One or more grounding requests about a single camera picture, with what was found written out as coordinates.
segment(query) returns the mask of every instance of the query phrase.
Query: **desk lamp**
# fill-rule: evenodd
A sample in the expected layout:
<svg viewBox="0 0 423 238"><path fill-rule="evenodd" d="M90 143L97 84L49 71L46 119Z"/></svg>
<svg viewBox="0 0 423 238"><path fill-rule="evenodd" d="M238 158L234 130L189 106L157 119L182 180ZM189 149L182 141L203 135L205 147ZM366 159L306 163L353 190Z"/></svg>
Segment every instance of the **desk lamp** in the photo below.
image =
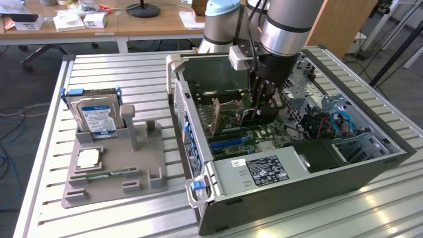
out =
<svg viewBox="0 0 423 238"><path fill-rule="evenodd" d="M131 16L150 18L161 14L161 9L149 3L145 3L145 0L141 0L141 3L133 4L127 7L127 13Z"/></svg>

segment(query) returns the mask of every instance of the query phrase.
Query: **hard drive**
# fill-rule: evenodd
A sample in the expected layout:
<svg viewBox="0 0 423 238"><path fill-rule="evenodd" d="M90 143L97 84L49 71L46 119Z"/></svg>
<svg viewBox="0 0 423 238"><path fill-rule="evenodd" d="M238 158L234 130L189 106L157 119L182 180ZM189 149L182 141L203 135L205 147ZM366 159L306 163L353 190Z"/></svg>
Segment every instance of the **hard drive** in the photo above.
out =
<svg viewBox="0 0 423 238"><path fill-rule="evenodd" d="M117 129L125 127L119 110L122 105L121 88L63 92L66 101L78 124L79 132L91 132L97 139L117 136Z"/></svg>

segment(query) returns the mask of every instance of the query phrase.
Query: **gray 3d-printed holder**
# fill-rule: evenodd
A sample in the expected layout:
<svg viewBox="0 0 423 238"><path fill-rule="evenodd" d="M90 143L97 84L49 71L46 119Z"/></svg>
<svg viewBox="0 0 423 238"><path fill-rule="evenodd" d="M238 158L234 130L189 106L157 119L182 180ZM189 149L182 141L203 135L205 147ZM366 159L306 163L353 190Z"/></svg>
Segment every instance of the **gray 3d-printed holder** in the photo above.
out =
<svg viewBox="0 0 423 238"><path fill-rule="evenodd" d="M167 190L161 124L149 120L146 125L134 125L134 105L121 107L121 116L127 128L118 129L117 137L94 139L90 132L77 132L62 198L65 208ZM79 153L87 149L99 150L99 162L91 168L78 169ZM118 176L90 176L117 170L125 171Z"/></svg>

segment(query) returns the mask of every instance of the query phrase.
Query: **slotted aluminum worktable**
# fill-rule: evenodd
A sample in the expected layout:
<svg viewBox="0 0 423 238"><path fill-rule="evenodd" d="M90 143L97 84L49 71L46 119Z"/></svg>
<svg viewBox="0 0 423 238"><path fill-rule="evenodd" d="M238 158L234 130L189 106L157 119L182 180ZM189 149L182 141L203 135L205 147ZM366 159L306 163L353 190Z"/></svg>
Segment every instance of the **slotted aluminum worktable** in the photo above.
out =
<svg viewBox="0 0 423 238"><path fill-rule="evenodd" d="M314 47L309 49L418 153L359 191L207 238L423 237L423 131L330 52ZM165 58L173 53L86 55L63 62L18 220L17 238L198 237L197 217L187 202L185 173L166 94ZM329 94L337 94L337 88L319 72L317 81ZM143 123L147 118L157 118L165 128L170 188L163 193L143 197L65 209L61 199L77 123L61 101L59 88L99 89L117 85L123 90L123 102L135 104L135 122Z"/></svg>

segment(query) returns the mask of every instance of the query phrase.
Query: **blue hard drive label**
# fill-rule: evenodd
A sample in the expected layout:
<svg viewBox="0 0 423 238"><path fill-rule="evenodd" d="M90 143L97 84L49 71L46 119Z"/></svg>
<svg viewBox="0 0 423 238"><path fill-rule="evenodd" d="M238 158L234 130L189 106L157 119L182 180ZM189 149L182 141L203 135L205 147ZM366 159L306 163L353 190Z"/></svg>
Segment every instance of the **blue hard drive label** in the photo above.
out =
<svg viewBox="0 0 423 238"><path fill-rule="evenodd" d="M290 179L278 156L269 156L246 162L257 186Z"/></svg>
<svg viewBox="0 0 423 238"><path fill-rule="evenodd" d="M94 134L109 135L115 133L117 125L114 118L110 117L111 107L109 105L83 107L82 113Z"/></svg>

